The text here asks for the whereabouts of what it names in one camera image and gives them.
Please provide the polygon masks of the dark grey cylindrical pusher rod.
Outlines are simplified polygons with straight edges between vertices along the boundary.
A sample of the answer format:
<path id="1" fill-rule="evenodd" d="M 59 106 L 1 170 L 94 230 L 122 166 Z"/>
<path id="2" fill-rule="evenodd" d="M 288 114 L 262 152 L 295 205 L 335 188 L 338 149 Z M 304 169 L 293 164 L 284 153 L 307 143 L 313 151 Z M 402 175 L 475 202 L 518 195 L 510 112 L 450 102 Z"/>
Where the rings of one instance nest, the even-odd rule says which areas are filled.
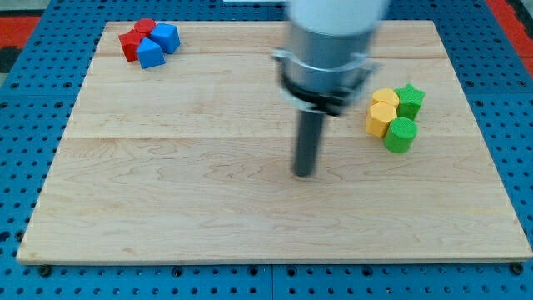
<path id="1" fill-rule="evenodd" d="M 322 113 L 300 112 L 292 167 L 298 177 L 311 176 L 315 171 L 324 118 Z"/>

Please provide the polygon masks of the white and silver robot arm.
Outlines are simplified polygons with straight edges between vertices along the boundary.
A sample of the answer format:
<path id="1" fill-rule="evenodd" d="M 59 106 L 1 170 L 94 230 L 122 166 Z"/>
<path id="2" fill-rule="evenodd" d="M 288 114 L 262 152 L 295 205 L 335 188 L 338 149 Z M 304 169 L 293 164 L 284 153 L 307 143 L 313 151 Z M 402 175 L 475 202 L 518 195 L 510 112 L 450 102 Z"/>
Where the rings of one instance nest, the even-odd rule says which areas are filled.
<path id="1" fill-rule="evenodd" d="M 389 0 L 291 0 L 279 64 L 281 94 L 299 111 L 292 171 L 314 173 L 327 116 L 338 117 L 356 102 L 376 64 L 371 41 Z"/>

